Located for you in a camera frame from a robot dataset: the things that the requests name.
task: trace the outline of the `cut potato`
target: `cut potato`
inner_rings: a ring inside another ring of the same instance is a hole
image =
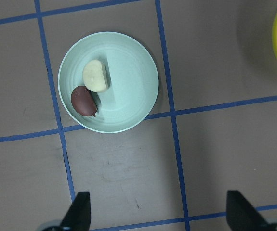
[[[105,66],[98,60],[92,60],[85,65],[82,78],[90,91],[103,92],[108,88]]]

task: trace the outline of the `gray floor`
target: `gray floor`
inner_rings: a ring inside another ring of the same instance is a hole
[[[277,219],[277,0],[38,2],[0,1],[0,230],[57,224],[79,191],[93,230],[228,231],[228,189]],[[118,134],[82,129],[58,95],[63,56],[99,31],[159,72],[151,116]]]

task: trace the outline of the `light green plate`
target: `light green plate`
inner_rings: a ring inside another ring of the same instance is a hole
[[[84,85],[83,68],[93,59],[105,65],[108,90],[92,94],[98,112],[96,117],[85,117],[74,110],[71,93]],[[66,53],[58,89],[64,107],[78,123],[93,131],[116,133],[134,127],[149,114],[158,95],[158,72],[138,41],[116,32],[100,32],[82,38]]]

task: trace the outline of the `blue tape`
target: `blue tape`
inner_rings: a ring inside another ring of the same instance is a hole
[[[68,131],[76,131],[76,130],[81,130],[81,129],[85,129],[85,127],[83,127],[82,125],[73,125],[73,126],[69,126],[69,127],[64,127],[63,131],[68,132]]]
[[[48,136],[48,135],[53,135],[53,134],[58,134],[58,133],[59,133],[59,129],[52,129],[52,130],[47,130],[47,131],[28,133],[28,134],[24,134],[24,135],[6,136],[6,137],[0,137],[0,142],[18,141],[18,140],[24,140],[24,139],[29,139],[29,138],[41,137],[41,136]]]
[[[159,221],[152,221],[152,222],[133,224],[133,225],[124,225],[124,226],[116,226],[116,227],[109,227],[109,228],[103,228],[103,229],[95,229],[95,230],[90,230],[90,231],[119,231],[119,230],[129,230],[129,229],[150,227],[150,226],[156,226],[156,225],[174,224],[174,223],[180,223],[180,222],[184,222],[184,218],[159,220]]]
[[[55,112],[55,116],[56,116],[56,122],[58,125],[60,141],[61,141],[61,145],[62,145],[62,153],[63,153],[64,163],[65,163],[65,167],[66,167],[67,181],[68,181],[68,185],[69,185],[71,199],[72,199],[72,201],[74,201],[75,190],[74,190],[74,185],[73,185],[73,180],[72,180],[70,163],[69,163],[67,152],[66,152],[66,139],[65,139],[65,134],[63,131],[63,126],[61,123],[60,111],[59,111],[59,106],[58,106],[58,101],[57,101],[57,96],[56,96],[56,91],[55,91],[55,85],[54,85],[54,81],[53,81],[53,72],[52,72],[52,67],[51,67],[51,61],[50,61],[50,57],[49,57],[48,49],[47,49],[47,41],[46,41],[46,36],[45,36],[43,19],[40,14],[41,8],[40,8],[39,0],[34,0],[34,4],[36,7],[36,12],[37,12],[37,17],[38,17],[39,31],[40,31],[40,37],[41,37],[41,42],[42,42],[45,65],[47,68],[48,82],[49,82],[50,91],[51,91],[51,95],[52,95],[53,108],[54,108],[54,112]]]
[[[263,97],[263,98],[250,99],[250,100],[241,100],[241,101],[235,101],[235,102],[230,102],[230,103],[222,103],[222,104],[216,104],[216,105],[210,105],[210,106],[178,110],[178,111],[175,111],[175,114],[176,115],[184,115],[184,114],[205,112],[205,111],[218,110],[218,109],[237,107],[237,106],[243,106],[243,105],[250,105],[250,104],[256,104],[256,103],[266,103],[266,102],[271,102],[271,101],[277,101],[277,95]]]
[[[105,6],[119,5],[119,4],[123,4],[123,3],[135,2],[135,1],[142,1],[142,0],[110,0],[110,1],[91,3],[91,4],[84,4],[84,5],[80,5],[80,6],[74,6],[74,7],[66,7],[66,8],[62,8],[62,9],[56,9],[56,10],[45,11],[45,12],[41,12],[40,8],[39,8],[40,4],[36,3],[37,4],[36,7],[38,7],[38,9],[36,9],[37,13],[3,18],[3,19],[0,19],[0,25],[6,24],[6,23],[13,23],[13,22],[18,22],[18,21],[33,19],[33,18],[37,18],[39,16],[45,17],[45,16],[56,15],[56,14],[63,14],[63,13],[70,13],[70,12],[75,12],[75,11],[83,11],[83,10],[87,10],[87,9],[100,8],[100,7],[105,7]]]
[[[266,210],[272,210],[272,209],[277,209],[277,205],[266,205],[266,206],[260,206],[256,207],[258,211],[266,211]]]
[[[168,59],[168,53],[167,53],[161,3],[159,0],[155,0],[155,6],[157,11],[158,29],[159,29],[159,35],[161,40],[161,46],[162,46],[166,85],[167,85],[169,106],[170,106],[170,112],[171,112],[171,125],[172,125],[172,133],[174,138],[175,154],[176,154],[177,167],[178,167],[183,214],[184,214],[184,217],[186,218],[188,217],[188,209],[187,209],[187,201],[186,201],[185,183],[184,183],[182,160],[181,160],[181,153],[180,153],[180,146],[179,146],[178,128],[177,128],[177,122],[176,122],[176,116],[175,116],[175,106],[174,106],[172,83],[171,83],[171,72],[169,67],[169,59]],[[189,222],[187,221],[185,222],[185,230],[190,231]]]
[[[171,71],[169,68],[169,60],[168,60],[168,53],[167,53],[167,47],[166,47],[166,38],[165,38],[164,23],[162,18],[161,3],[159,0],[155,0],[155,4],[156,4],[156,10],[157,10],[158,29],[159,29],[160,39],[161,39],[161,46],[162,46],[162,53],[163,53],[163,60],[164,60],[164,69],[165,69],[165,76],[166,76],[169,106],[170,106],[170,111],[174,111],[175,106],[173,101],[173,92],[172,92],[172,85],[171,85]]]
[[[26,15],[21,15],[21,16],[16,16],[16,17],[10,17],[10,18],[2,18],[2,19],[0,19],[0,24],[24,21],[24,20],[33,19],[33,18],[37,18],[36,13],[31,13],[31,14],[26,14]]]
[[[155,113],[155,114],[147,115],[145,120],[147,120],[147,119],[163,118],[163,117],[170,117],[170,116],[171,116],[170,112],[161,112],[161,113]]]
[[[45,16],[56,15],[56,14],[62,14],[62,13],[71,13],[71,12],[76,12],[76,11],[100,8],[100,7],[105,7],[105,6],[119,5],[119,4],[123,4],[123,3],[135,2],[135,1],[141,1],[141,0],[102,1],[102,2],[90,3],[90,4],[80,5],[80,6],[73,6],[73,7],[67,7],[67,8],[56,9],[56,10],[51,10],[51,11],[45,11],[45,12],[42,12],[41,14],[43,17],[45,17]]]
[[[273,209],[277,209],[277,204],[256,207],[257,211],[267,211],[267,210],[273,210]],[[219,217],[225,217],[225,216],[226,216],[226,212],[220,212],[220,213],[211,213],[211,214],[205,214],[205,215],[199,215],[199,216],[192,216],[189,219],[190,221],[206,220],[206,219],[219,218]]]
[[[211,218],[219,218],[219,217],[224,217],[226,216],[225,212],[221,213],[211,213],[211,214],[206,214],[206,215],[199,215],[199,216],[192,216],[190,217],[190,221],[193,220],[206,220],[206,219],[211,219]]]
[[[178,175],[179,175],[180,191],[181,191],[181,198],[182,198],[182,205],[183,205],[183,213],[184,213],[184,217],[186,218],[186,217],[188,217],[188,209],[187,209],[186,192],[185,192],[185,180],[184,180],[184,175],[183,175],[183,167],[182,167],[182,160],[181,160],[181,153],[180,153],[180,146],[179,146],[179,136],[178,136],[176,116],[171,116],[171,123],[172,123],[172,134],[173,134],[176,160],[177,160],[177,167],[178,167]]]

